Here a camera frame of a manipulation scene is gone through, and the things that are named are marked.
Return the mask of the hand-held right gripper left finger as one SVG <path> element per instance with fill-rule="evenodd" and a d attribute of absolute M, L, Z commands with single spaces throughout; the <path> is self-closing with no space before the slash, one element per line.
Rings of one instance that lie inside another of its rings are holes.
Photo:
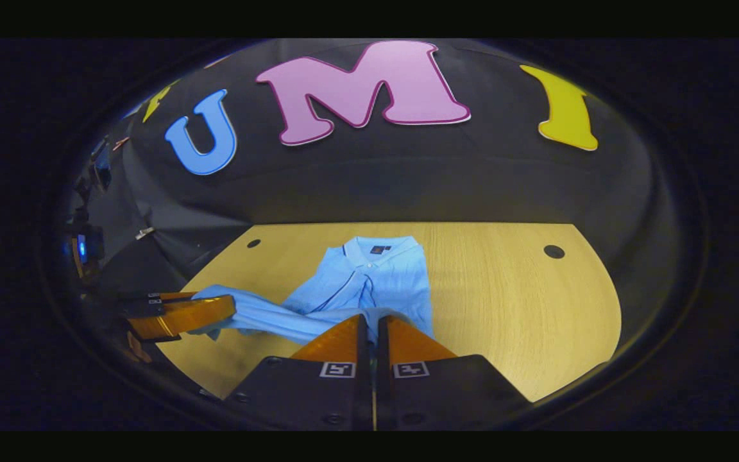
<path fill-rule="evenodd" d="M 361 314 L 347 318 L 290 357 L 265 357 L 224 404 L 263 428 L 372 430 L 366 318 Z"/>

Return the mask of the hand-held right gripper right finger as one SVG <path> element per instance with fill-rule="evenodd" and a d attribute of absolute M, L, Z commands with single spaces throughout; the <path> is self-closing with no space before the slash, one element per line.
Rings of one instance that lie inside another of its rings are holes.
<path fill-rule="evenodd" d="M 516 427 L 532 404 L 480 354 L 457 355 L 396 316 L 378 323 L 377 427 L 460 432 Z"/>

